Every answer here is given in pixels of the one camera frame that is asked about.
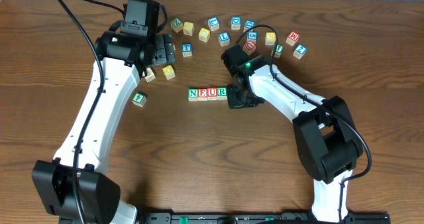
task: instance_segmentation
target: cable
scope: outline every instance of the cable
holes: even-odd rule
[[[246,30],[246,32],[242,33],[240,35],[240,37],[237,39],[236,44],[238,44],[241,40],[241,38],[250,30],[257,28],[257,27],[265,27],[265,28],[269,28],[271,29],[275,34],[276,34],[276,45],[274,46],[274,48],[272,49],[272,55],[271,55],[271,60],[270,60],[270,73],[272,78],[274,78],[280,85],[282,85],[284,88],[286,88],[287,90],[291,91],[293,94],[297,95],[298,97],[302,98],[304,101],[316,106],[316,108],[328,113],[330,116],[334,117],[335,119],[337,119],[337,121],[342,122],[343,124],[345,124],[354,134],[355,136],[359,139],[359,141],[362,143],[362,146],[364,147],[365,153],[366,153],[366,157],[367,157],[367,165],[364,171],[362,171],[359,174],[355,174],[353,176],[347,177],[347,178],[343,178],[340,182],[340,201],[339,201],[339,222],[342,223],[342,214],[341,214],[341,209],[342,209],[342,203],[343,203],[343,189],[345,188],[345,182],[349,181],[349,180],[353,180],[356,178],[360,178],[364,175],[366,175],[370,169],[371,169],[371,165],[372,165],[372,157],[371,157],[371,152],[370,149],[368,147],[368,145],[366,144],[365,140],[362,138],[362,136],[358,133],[358,131],[353,128],[353,126],[340,114],[331,111],[330,109],[310,100],[307,95],[302,95],[300,94],[298,91],[296,91],[295,89],[291,88],[289,85],[285,84],[284,82],[282,82],[279,77],[275,74],[274,70],[272,69],[272,64],[274,61],[274,55],[276,53],[277,50],[277,45],[278,45],[278,34],[276,32],[276,30],[269,26],[269,25],[256,25],[253,26],[252,28]]]
[[[94,113],[95,107],[96,107],[97,103],[99,102],[100,95],[103,93],[103,87],[105,85],[105,76],[103,74],[103,67],[101,66],[101,62],[100,62],[99,57],[97,56],[97,54],[95,52],[94,45],[93,45],[93,42],[91,41],[90,37],[88,37],[88,34],[86,33],[86,31],[81,26],[80,22],[78,22],[78,20],[72,14],[72,12],[68,9],[66,4],[62,0],[58,0],[58,2],[64,8],[64,10],[67,12],[67,14],[71,18],[71,20],[75,23],[75,25],[78,27],[79,31],[81,31],[84,38],[87,40],[87,43],[90,46],[91,51],[94,54],[95,61],[97,62],[97,66],[99,67],[100,85],[99,85],[99,88],[97,89],[97,94],[94,98],[93,105],[91,105],[91,108],[89,110],[87,118],[85,118],[84,124],[81,128],[81,133],[79,134],[78,141],[77,141],[77,144],[76,144],[75,150],[74,150],[74,161],[73,161],[73,166],[72,166],[72,191],[74,193],[75,202],[76,202],[78,213],[79,213],[79,218],[81,219],[82,224],[86,224],[83,209],[82,209],[82,206],[81,206],[80,193],[78,192],[78,177],[77,177],[78,157],[80,155],[81,143],[83,142],[83,137],[84,137],[85,131],[87,130],[91,116]]]
[[[106,6],[106,7],[112,8],[112,9],[116,9],[116,10],[118,10],[118,11],[122,14],[122,16],[125,18],[125,12],[124,12],[122,9],[120,9],[120,8],[118,8],[118,7],[114,6],[114,5],[110,5],[110,4],[108,4],[108,3],[99,2],[99,1],[95,1],[95,0],[83,0],[83,1],[88,2],[88,3],[93,3],[93,4],[96,4],[96,5]]]

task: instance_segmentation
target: toy block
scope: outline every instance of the toy block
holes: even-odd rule
[[[211,31],[207,30],[206,28],[201,28],[199,32],[199,40],[207,42],[210,37],[211,37]]]
[[[191,44],[182,44],[183,57],[193,56],[191,53]]]
[[[207,89],[198,89],[197,90],[197,100],[198,101],[207,101]]]
[[[256,50],[256,44],[252,41],[248,41],[243,46],[243,51],[246,52],[247,55],[251,55]]]
[[[265,36],[265,45],[274,45],[276,43],[276,33],[267,32]]]
[[[185,22],[183,26],[183,33],[185,35],[193,36],[193,32],[194,32],[194,24],[191,22]]]
[[[244,30],[243,30],[243,32],[246,32],[246,30],[252,28],[254,25],[255,25],[255,22],[253,22],[253,21],[246,21],[244,23]]]
[[[143,72],[143,76],[146,79],[146,82],[153,81],[156,78],[156,76],[154,75],[152,68],[147,68],[146,71],[147,71],[147,75],[145,75],[144,72]]]
[[[258,40],[258,32],[254,32],[254,31],[247,32],[246,42],[252,41],[254,44],[256,44],[257,40]]]
[[[166,67],[162,68],[162,70],[164,71],[167,80],[175,77],[175,71],[171,65],[167,65]]]
[[[289,34],[289,36],[286,39],[286,42],[290,45],[290,46],[294,46],[294,44],[299,40],[300,35],[298,35],[295,32],[291,32]]]
[[[281,56],[281,53],[283,52],[283,49],[284,49],[283,45],[278,44],[276,54],[274,56],[276,58],[279,58]]]
[[[297,48],[294,50],[293,56],[295,56],[297,59],[300,59],[305,55],[307,48],[303,46],[302,44],[297,45]]]
[[[147,101],[146,96],[141,93],[136,93],[134,98],[132,99],[132,102],[135,105],[138,105],[139,107],[143,107],[144,104],[146,104],[146,101]]]
[[[188,100],[189,101],[198,101],[197,98],[197,89],[188,89]]]
[[[230,44],[230,35],[227,32],[221,33],[218,37],[219,37],[219,44],[221,46],[226,46]]]
[[[218,88],[216,87],[207,88],[207,100],[208,101],[218,100]]]
[[[207,20],[207,25],[211,31],[215,31],[219,29],[219,20],[218,17],[212,17]]]
[[[183,29],[183,21],[180,18],[175,18],[171,21],[171,28],[175,32],[180,32]]]
[[[241,17],[231,18],[231,29],[239,30],[241,28]]]
[[[218,87],[218,99],[227,99],[226,87]]]

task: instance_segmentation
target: camera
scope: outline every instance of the camera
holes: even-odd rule
[[[96,40],[95,49],[100,59],[124,60],[126,66],[135,65],[140,76],[149,66],[174,63],[172,36],[157,34],[168,20],[165,7],[153,0],[128,0],[124,8],[125,19],[115,22]],[[160,9],[165,21],[158,26]]]

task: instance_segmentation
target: wood grain surface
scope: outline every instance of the wood grain surface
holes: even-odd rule
[[[64,0],[92,40],[120,14]],[[101,0],[122,5],[127,0]],[[125,107],[108,177],[123,200],[175,212],[279,212],[309,209],[313,182],[297,157],[292,124],[269,103],[230,110],[225,101],[191,103],[187,88],[226,85],[218,33],[239,15],[278,30],[279,69],[309,91],[342,97],[367,140],[374,165],[351,182],[348,208],[388,212],[392,223],[424,222],[424,2],[357,0],[157,0],[170,19],[195,25],[176,41],[176,77],[141,81],[145,107]],[[221,28],[199,41],[207,18]],[[57,223],[31,180],[37,160],[51,160],[87,91],[93,55],[56,0],[0,3],[0,223]],[[285,43],[291,30],[308,47],[301,60]],[[269,55],[258,29],[253,56]],[[193,44],[183,58],[181,44]],[[365,157],[356,173],[364,169]]]

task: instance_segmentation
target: black cable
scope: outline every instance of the black cable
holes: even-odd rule
[[[343,124],[345,124],[355,135],[356,135],[356,137],[359,139],[359,141],[362,143],[362,145],[363,145],[363,147],[364,147],[364,150],[365,150],[365,153],[366,153],[366,157],[367,157],[367,161],[368,161],[368,163],[367,163],[367,165],[366,165],[366,168],[365,168],[365,170],[364,171],[362,171],[361,173],[359,173],[359,174],[355,174],[355,175],[353,175],[353,176],[350,176],[350,177],[347,177],[347,178],[343,178],[342,180],[341,180],[341,182],[340,182],[340,190],[341,190],[341,192],[340,192],[340,201],[339,201],[339,209],[338,209],[338,211],[339,211],[339,221],[340,221],[340,223],[343,221],[342,220],[342,217],[341,217],[341,207],[342,207],[342,203],[343,203],[343,189],[345,188],[345,182],[346,181],[349,181],[349,180],[353,180],[353,179],[356,179],[356,178],[360,178],[360,177],[362,177],[362,176],[364,176],[365,174],[367,174],[369,171],[370,171],[370,169],[371,169],[371,165],[372,165],[372,157],[371,157],[371,152],[370,152],[370,149],[369,149],[369,147],[368,147],[368,145],[366,144],[366,142],[365,142],[365,140],[362,138],[362,136],[358,133],[358,131],[355,129],[355,128],[353,128],[353,126],[342,116],[342,115],[340,115],[340,114],[338,114],[338,113],[336,113],[336,112],[334,112],[334,111],[331,111],[330,109],[328,109],[328,108],[326,108],[326,107],[324,107],[324,106],[322,106],[322,105],[320,105],[320,104],[318,104],[318,103],[316,103],[316,102],[314,102],[314,101],[312,101],[312,100],[310,100],[308,97],[307,97],[307,95],[302,95],[302,94],[300,94],[300,92],[298,92],[298,91],[296,91],[294,88],[292,88],[292,87],[290,87],[289,85],[287,85],[287,84],[285,84],[284,82],[282,82],[280,79],[279,79],[279,77],[275,74],[275,72],[274,72],[274,70],[272,69],[272,64],[273,64],[273,60],[274,60],[274,55],[275,55],[275,53],[276,53],[276,50],[277,50],[277,45],[278,45],[278,34],[277,34],[277,32],[276,32],[276,30],[273,28],[273,27],[271,27],[271,26],[268,26],[268,25],[256,25],[256,26],[254,26],[254,27],[252,27],[252,28],[250,28],[250,29],[248,29],[248,30],[246,30],[246,32],[244,32],[244,33],[242,33],[241,35],[240,35],[240,37],[238,38],[238,40],[236,41],[236,44],[238,44],[239,42],[240,42],[240,40],[241,40],[241,38],[248,32],[248,31],[250,31],[250,30],[252,30],[252,29],[254,29],[254,28],[257,28],[257,27],[265,27],[265,28],[269,28],[269,29],[271,29],[275,34],[276,34],[276,45],[274,46],[274,48],[273,48],[273,50],[272,50],[272,57],[271,57],[271,60],[270,60],[270,73],[271,73],[271,76],[272,76],[272,78],[274,78],[280,85],[282,85],[283,87],[285,87],[287,90],[289,90],[289,91],[291,91],[293,94],[295,94],[295,95],[297,95],[298,97],[300,97],[300,98],[302,98],[304,101],[306,101],[306,102],[308,102],[308,103],[310,103],[310,104],[312,104],[312,105],[314,105],[314,106],[316,106],[316,108],[318,108],[318,109],[320,109],[320,110],[322,110],[322,111],[324,111],[324,112],[326,112],[326,113],[328,113],[330,116],[332,116],[332,117],[334,117],[335,119],[337,119],[337,121],[339,121],[339,122],[342,122]]]
[[[87,130],[91,116],[94,113],[95,107],[96,107],[97,103],[99,102],[100,95],[103,93],[103,87],[105,85],[105,76],[103,74],[103,67],[101,66],[101,62],[100,62],[99,57],[97,56],[97,54],[95,52],[94,45],[93,45],[93,42],[91,41],[90,37],[88,37],[88,34],[86,33],[86,31],[81,26],[80,22],[78,22],[78,20],[72,14],[72,12],[68,9],[66,4],[62,0],[58,0],[58,2],[64,8],[64,10],[67,12],[67,14],[71,18],[71,20],[75,23],[75,25],[78,27],[79,31],[81,31],[81,33],[84,35],[84,38],[87,40],[87,43],[90,46],[91,51],[94,54],[95,61],[97,62],[97,66],[99,67],[100,85],[99,85],[99,88],[97,88],[97,95],[94,98],[93,105],[91,105],[91,108],[89,110],[87,118],[85,118],[84,124],[81,128],[81,133],[79,134],[79,137],[78,137],[77,144],[75,145],[74,161],[73,161],[73,166],[72,166],[72,191],[74,193],[75,202],[76,202],[76,205],[77,205],[77,209],[78,209],[78,213],[79,213],[79,217],[81,219],[81,222],[82,222],[82,224],[86,224],[83,209],[82,209],[82,206],[81,206],[80,193],[78,192],[78,177],[77,177],[78,157],[80,155],[81,143],[83,142],[83,137],[84,137],[85,131]]]
[[[106,6],[106,7],[112,8],[112,9],[116,9],[116,10],[118,10],[118,11],[122,14],[122,16],[125,18],[125,12],[124,12],[122,9],[120,9],[120,8],[118,8],[118,7],[114,6],[114,5],[110,5],[110,4],[108,4],[108,3],[104,3],[104,2],[100,2],[100,1],[95,1],[95,0],[83,0],[83,1],[88,2],[88,3],[93,3],[93,4],[96,4],[96,5]]]

